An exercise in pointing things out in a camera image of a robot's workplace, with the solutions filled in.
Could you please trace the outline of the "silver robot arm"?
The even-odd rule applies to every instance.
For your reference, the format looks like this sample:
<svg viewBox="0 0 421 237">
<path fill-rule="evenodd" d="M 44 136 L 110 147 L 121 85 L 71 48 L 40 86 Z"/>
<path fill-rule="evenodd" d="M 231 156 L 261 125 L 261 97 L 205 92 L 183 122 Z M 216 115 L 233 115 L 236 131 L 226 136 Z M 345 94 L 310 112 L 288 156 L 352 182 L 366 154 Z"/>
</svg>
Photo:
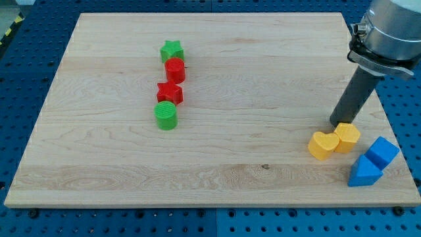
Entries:
<svg viewBox="0 0 421 237">
<path fill-rule="evenodd" d="M 420 0 L 373 0 L 351 26 L 350 61 L 375 76 L 414 76 L 420 61 Z"/>
</svg>

